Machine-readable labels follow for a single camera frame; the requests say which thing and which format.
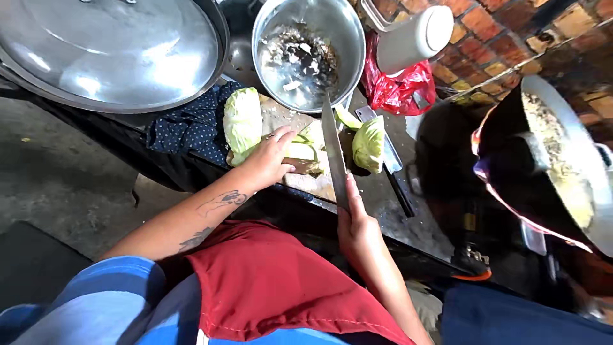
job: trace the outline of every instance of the red plastic bag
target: red plastic bag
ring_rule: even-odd
[[[418,62],[396,77],[388,77],[377,66],[377,44],[379,35],[370,31],[366,34],[366,62],[362,73],[362,85],[371,108],[384,110],[394,115],[417,116],[429,110],[436,100],[432,70],[428,60]],[[430,103],[418,109],[413,93],[416,92]]]

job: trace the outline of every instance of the brick wall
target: brick wall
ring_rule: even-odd
[[[496,104],[522,75],[539,74],[596,141],[613,147],[613,0],[575,2],[537,35],[532,21],[547,1],[373,0],[389,21],[432,5],[451,8],[451,42],[430,59],[441,97]]]

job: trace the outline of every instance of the polka dot cloth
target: polka dot cloth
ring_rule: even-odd
[[[184,106],[160,112],[160,117],[147,130],[147,148],[164,153],[195,150],[228,168],[222,123],[224,106],[228,97],[243,87],[237,82],[214,85]]]

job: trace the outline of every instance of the knife handle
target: knife handle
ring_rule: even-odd
[[[401,175],[401,171],[397,171],[395,173],[390,173],[387,169],[385,169],[387,173],[387,178],[389,182],[392,184],[392,189],[394,189],[394,193],[400,202],[402,209],[405,212],[407,217],[415,217],[416,208],[415,203],[411,198],[411,192],[409,191],[409,187],[405,181],[403,181]]]

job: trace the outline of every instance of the hand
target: hand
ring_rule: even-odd
[[[349,212],[337,207],[338,241],[343,255],[362,275],[365,270],[373,266],[373,262],[377,261],[376,258],[389,255],[389,251],[383,241],[379,222],[370,217],[364,209],[362,197],[352,174],[347,174],[346,185]]]
[[[243,164],[235,168],[244,172],[246,178],[253,181],[256,191],[279,182],[285,173],[291,173],[295,167],[281,164],[285,151],[297,132],[290,126],[282,126],[263,139]]]

